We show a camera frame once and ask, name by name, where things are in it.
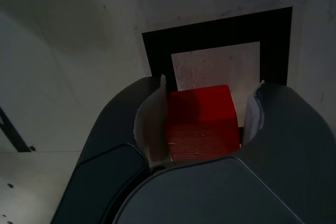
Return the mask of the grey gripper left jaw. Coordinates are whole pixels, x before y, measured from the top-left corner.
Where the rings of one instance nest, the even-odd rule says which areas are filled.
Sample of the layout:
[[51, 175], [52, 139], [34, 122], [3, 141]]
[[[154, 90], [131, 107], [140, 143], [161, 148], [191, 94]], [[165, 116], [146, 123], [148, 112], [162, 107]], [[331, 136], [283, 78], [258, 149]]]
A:
[[113, 223], [128, 195], [150, 175], [134, 121], [142, 103], [164, 84], [164, 76], [142, 78], [102, 109], [51, 223]]

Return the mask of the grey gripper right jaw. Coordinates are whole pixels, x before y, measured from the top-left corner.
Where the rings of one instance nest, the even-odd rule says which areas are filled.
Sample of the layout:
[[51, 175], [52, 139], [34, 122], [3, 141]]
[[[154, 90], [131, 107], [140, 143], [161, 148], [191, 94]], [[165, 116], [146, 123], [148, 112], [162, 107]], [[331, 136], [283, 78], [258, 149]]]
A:
[[143, 182], [115, 223], [335, 223], [335, 136], [292, 88], [254, 92], [255, 135], [228, 156]]

